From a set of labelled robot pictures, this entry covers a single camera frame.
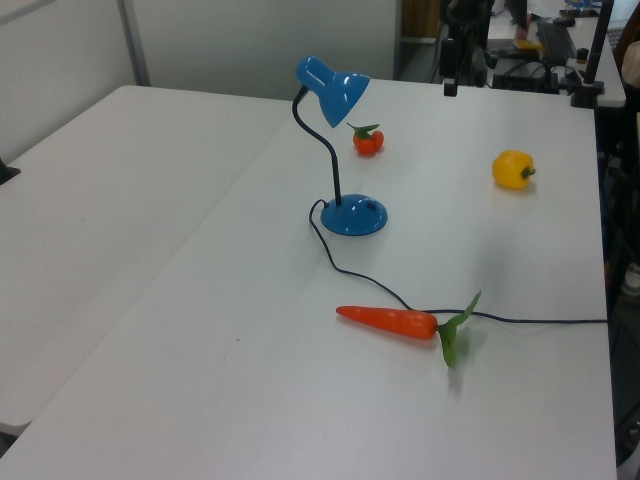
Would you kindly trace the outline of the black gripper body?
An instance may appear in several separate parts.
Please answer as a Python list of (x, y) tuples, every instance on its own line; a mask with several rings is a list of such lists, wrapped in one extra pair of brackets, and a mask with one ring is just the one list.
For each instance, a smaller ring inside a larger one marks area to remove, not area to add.
[(458, 42), (446, 38), (440, 44), (440, 76), (442, 79), (454, 80), (458, 72)]

